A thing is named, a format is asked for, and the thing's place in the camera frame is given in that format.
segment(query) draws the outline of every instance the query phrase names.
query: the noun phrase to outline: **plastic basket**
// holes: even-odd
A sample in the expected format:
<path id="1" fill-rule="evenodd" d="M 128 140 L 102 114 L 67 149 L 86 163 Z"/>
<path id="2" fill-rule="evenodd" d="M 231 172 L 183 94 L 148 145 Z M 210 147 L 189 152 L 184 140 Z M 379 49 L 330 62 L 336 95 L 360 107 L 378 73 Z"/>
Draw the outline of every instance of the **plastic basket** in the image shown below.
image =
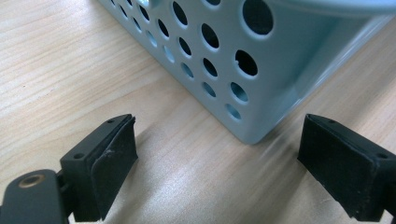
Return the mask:
<path id="1" fill-rule="evenodd" d="M 341 0 L 99 1 L 247 144 L 270 132 L 395 8 Z"/>

